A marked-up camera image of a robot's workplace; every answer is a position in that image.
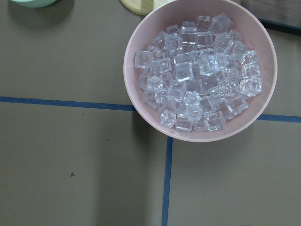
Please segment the pink bowl of ice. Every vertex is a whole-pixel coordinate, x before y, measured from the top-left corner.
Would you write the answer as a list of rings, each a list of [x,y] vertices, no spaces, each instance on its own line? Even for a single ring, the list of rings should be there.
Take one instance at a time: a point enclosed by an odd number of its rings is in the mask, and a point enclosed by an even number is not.
[[[251,98],[249,108],[226,122],[225,129],[216,132],[179,132],[162,126],[156,110],[143,102],[138,87],[138,71],[134,68],[135,53],[144,50],[151,40],[169,25],[194,20],[199,15],[217,16],[226,13],[232,20],[232,30],[242,32],[242,41],[257,51],[263,79],[262,93]],[[127,93],[138,113],[158,131],[189,142],[212,142],[231,137],[250,126],[268,105],[277,81],[277,57],[273,42],[261,22],[247,9],[230,0],[173,0],[150,12],[134,30],[124,56],[124,82]]]

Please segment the wooden mug tree stand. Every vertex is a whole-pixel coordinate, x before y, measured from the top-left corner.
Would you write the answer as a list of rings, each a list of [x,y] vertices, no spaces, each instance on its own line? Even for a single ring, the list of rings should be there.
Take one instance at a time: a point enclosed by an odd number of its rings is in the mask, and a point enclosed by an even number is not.
[[[145,16],[169,0],[120,0],[120,2],[131,12]]]

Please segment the mint green bowl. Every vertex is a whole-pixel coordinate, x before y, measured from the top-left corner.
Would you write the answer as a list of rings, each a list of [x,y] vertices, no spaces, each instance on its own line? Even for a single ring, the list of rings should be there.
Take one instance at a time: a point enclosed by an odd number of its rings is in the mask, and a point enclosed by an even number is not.
[[[56,0],[11,0],[11,2],[27,8],[42,8],[55,3]]]

